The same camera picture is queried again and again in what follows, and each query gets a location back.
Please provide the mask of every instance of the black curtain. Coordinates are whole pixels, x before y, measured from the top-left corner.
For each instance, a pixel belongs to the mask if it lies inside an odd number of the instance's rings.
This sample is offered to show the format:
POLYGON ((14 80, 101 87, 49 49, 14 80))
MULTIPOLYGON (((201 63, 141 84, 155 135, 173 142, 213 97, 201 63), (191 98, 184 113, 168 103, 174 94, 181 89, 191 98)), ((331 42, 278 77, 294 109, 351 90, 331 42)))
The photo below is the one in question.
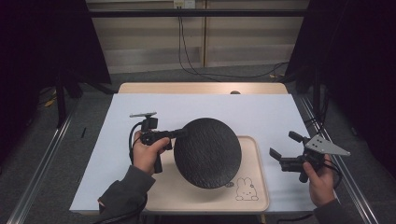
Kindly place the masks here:
POLYGON ((71 95, 79 76, 111 82, 92 19, 82 12, 84 0, 0 1, 0 163, 33 117, 39 91, 55 86, 59 74, 71 95))

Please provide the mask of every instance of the textured black surface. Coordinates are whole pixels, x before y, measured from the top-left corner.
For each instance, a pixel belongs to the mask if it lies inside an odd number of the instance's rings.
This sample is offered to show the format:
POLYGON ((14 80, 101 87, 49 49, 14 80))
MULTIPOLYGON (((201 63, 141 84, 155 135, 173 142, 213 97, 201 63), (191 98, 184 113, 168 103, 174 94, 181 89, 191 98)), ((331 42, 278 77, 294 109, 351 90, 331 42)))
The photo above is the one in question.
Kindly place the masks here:
POLYGON ((239 170, 241 146, 233 130, 217 119, 196 119, 185 127, 189 136, 175 142, 175 162, 193 185, 216 189, 229 183, 239 170))

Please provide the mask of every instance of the hand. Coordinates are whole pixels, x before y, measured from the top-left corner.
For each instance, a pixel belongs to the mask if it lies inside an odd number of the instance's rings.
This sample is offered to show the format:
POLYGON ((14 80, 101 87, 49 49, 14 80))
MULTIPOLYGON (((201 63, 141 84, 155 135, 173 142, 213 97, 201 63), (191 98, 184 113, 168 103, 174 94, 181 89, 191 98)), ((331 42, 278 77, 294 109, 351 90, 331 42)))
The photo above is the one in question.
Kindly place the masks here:
MULTIPOLYGON (((325 155, 325 162, 331 165, 328 161, 330 160, 329 155, 325 155)), ((323 166, 318 173, 315 172, 314 168, 309 162, 304 162, 304 170, 309 178, 309 193, 311 200, 314 205, 321 207, 322 205, 331 202, 335 199, 334 191, 332 189, 332 170, 328 167, 323 166)))
POLYGON ((157 153, 163 153, 170 139, 165 137, 156 141, 151 146, 143 145, 140 141, 142 132, 134 133, 134 166, 149 175, 154 174, 154 162, 157 159, 157 153))

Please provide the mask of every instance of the handheld controller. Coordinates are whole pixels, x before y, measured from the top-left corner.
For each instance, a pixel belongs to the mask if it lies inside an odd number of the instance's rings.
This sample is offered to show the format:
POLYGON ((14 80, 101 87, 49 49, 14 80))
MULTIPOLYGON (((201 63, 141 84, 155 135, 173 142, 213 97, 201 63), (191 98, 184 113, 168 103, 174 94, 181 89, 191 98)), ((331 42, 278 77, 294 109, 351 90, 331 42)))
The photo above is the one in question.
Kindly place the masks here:
POLYGON ((303 142, 303 155, 296 158, 282 158, 282 155, 270 147, 270 156, 279 161, 283 172, 300 173, 299 180, 302 183, 306 183, 308 180, 308 176, 303 168, 303 163, 305 161, 311 163, 314 170, 318 171, 324 166, 324 154, 350 156, 350 152, 343 150, 319 135, 316 135, 313 138, 307 138, 302 137, 295 132, 289 132, 289 137, 299 143, 303 142))
MULTIPOLYGON (((152 144, 154 144, 156 141, 168 137, 170 139, 173 138, 178 138, 178 137, 185 137, 187 136, 187 131, 185 129, 177 129, 174 131, 162 131, 162 132, 158 132, 158 131, 152 131, 153 129, 157 129, 158 126, 158 119, 156 118, 152 118, 151 116, 155 115, 156 113, 146 113, 146 114, 138 114, 138 115, 131 115, 130 117, 146 117, 141 123, 141 132, 142 135, 140 135, 140 141, 142 142, 142 144, 146 145, 146 146, 151 146, 152 144)), ((163 147, 163 150, 171 150, 172 147, 172 143, 169 142, 165 147, 163 147)), ((130 158, 131 158, 131 162, 134 161, 134 154, 132 151, 130 151, 129 154, 130 158)), ((163 165, 161 162, 161 156, 160 153, 157 153, 157 159, 154 162, 154 173, 158 174, 161 173, 163 171, 163 165)))

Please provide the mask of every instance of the wooden tray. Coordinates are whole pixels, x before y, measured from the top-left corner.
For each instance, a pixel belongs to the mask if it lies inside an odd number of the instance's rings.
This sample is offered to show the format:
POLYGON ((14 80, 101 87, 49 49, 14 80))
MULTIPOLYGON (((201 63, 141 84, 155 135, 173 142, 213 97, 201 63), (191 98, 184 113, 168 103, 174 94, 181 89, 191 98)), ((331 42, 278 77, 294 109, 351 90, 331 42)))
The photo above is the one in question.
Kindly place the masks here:
POLYGON ((163 172, 148 192, 146 214, 259 214, 269 205, 268 191, 256 141, 238 136, 241 166, 233 180, 218 189, 195 187, 178 171, 173 150, 161 155, 163 172))

